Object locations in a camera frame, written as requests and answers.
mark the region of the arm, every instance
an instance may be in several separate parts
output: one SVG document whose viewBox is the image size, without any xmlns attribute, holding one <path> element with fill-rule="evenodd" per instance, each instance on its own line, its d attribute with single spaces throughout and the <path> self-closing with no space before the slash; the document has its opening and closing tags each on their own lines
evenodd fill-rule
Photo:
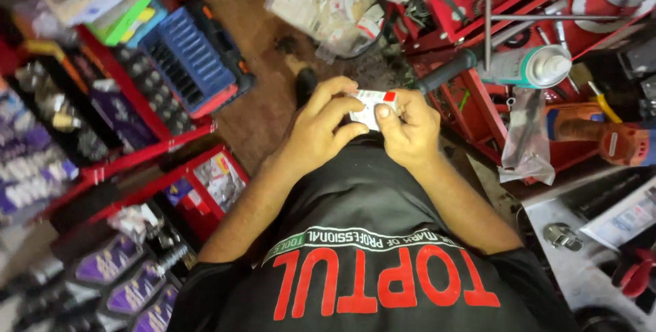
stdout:
<svg viewBox="0 0 656 332">
<path fill-rule="evenodd" d="M 357 84 L 346 77 L 335 77 L 317 86 L 293 123 L 289 137 L 251 180 L 201 249 L 199 262 L 224 263 L 242 257 L 280 213 L 301 177 L 336 156 L 352 138 L 369 132 L 361 123 L 337 129 L 349 111 L 364 109 L 357 99 L 338 96 L 356 89 Z"/>
<path fill-rule="evenodd" d="M 385 150 L 424 188 L 449 229 L 484 254 L 522 247 L 519 236 L 438 152 L 439 113 L 419 92 L 394 92 L 405 123 L 388 106 L 377 106 Z"/>
</svg>

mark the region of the fingernail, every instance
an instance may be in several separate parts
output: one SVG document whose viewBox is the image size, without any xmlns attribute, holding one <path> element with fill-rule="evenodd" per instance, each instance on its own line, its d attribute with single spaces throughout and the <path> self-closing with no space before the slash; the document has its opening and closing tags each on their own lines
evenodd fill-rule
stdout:
<svg viewBox="0 0 656 332">
<path fill-rule="evenodd" d="M 378 116 L 380 118 L 387 118 L 389 114 L 390 114 L 390 110 L 388 108 L 382 106 L 378 108 Z"/>
</svg>

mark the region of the forearm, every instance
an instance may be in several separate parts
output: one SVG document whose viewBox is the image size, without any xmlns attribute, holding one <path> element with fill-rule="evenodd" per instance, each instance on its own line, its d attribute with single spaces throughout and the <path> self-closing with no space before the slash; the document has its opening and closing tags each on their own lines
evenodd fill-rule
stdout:
<svg viewBox="0 0 656 332">
<path fill-rule="evenodd" d="M 439 154 L 411 174 L 424 188 L 447 227 L 485 254 L 517 249 L 519 236 Z"/>
<path fill-rule="evenodd" d="M 278 155 L 271 157 L 243 190 L 239 199 L 203 246 L 201 262 L 231 262 L 246 253 L 280 213 L 299 176 Z"/>
</svg>

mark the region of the grip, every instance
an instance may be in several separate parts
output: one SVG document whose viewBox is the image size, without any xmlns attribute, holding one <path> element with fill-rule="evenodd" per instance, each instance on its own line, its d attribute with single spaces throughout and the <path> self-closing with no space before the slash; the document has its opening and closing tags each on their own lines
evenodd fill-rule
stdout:
<svg viewBox="0 0 656 332">
<path fill-rule="evenodd" d="M 476 66 L 478 61 L 470 49 L 458 51 L 451 60 L 432 70 L 428 75 L 417 81 L 417 88 L 422 94 L 430 93 L 440 85 L 459 75 L 460 72 Z"/>
</svg>

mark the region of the power drill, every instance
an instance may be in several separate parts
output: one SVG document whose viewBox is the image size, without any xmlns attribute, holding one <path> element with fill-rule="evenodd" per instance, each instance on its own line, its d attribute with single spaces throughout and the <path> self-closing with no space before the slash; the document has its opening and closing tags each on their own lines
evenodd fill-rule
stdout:
<svg viewBox="0 0 656 332">
<path fill-rule="evenodd" d="M 605 123 L 597 103 L 560 104 L 546 113 L 546 127 L 553 141 L 596 141 L 599 155 L 614 165 L 656 164 L 656 123 Z"/>
</svg>

